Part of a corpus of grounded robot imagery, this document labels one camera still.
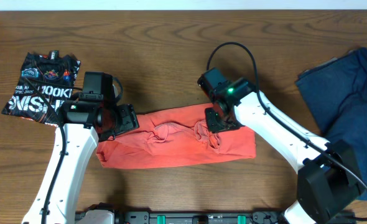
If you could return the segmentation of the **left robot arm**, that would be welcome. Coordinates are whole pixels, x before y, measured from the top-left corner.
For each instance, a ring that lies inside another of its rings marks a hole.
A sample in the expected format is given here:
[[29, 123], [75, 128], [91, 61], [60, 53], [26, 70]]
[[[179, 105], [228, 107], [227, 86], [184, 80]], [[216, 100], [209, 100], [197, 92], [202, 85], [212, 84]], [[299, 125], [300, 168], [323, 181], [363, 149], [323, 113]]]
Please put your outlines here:
[[61, 120], [52, 155], [37, 196], [23, 223], [74, 223], [85, 171], [99, 142], [139, 127], [131, 104], [117, 105], [93, 95], [68, 100], [58, 110]]

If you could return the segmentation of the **orange printed t-shirt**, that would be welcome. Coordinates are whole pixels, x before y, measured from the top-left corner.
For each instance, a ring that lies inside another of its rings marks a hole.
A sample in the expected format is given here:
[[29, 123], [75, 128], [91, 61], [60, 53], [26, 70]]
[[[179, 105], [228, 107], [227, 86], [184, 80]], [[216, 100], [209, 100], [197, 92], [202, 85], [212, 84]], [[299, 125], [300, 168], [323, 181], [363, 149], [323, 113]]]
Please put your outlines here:
[[139, 128], [99, 143], [101, 165], [114, 169], [151, 169], [194, 166], [256, 157], [253, 130], [213, 134], [199, 104], [137, 116]]

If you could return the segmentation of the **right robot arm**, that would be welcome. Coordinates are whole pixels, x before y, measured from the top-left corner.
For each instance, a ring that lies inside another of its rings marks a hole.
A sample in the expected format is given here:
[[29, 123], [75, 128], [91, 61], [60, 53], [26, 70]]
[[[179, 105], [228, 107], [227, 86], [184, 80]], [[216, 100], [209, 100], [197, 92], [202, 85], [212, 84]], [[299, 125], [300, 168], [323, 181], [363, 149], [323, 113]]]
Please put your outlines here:
[[272, 223], [367, 222], [367, 184], [354, 149], [345, 141], [330, 142], [305, 129], [275, 107], [260, 90], [256, 60], [250, 57], [255, 81], [232, 82], [207, 60], [197, 83], [211, 101], [205, 110], [212, 133], [252, 129], [270, 144], [297, 174], [295, 202], [282, 212], [265, 214]]

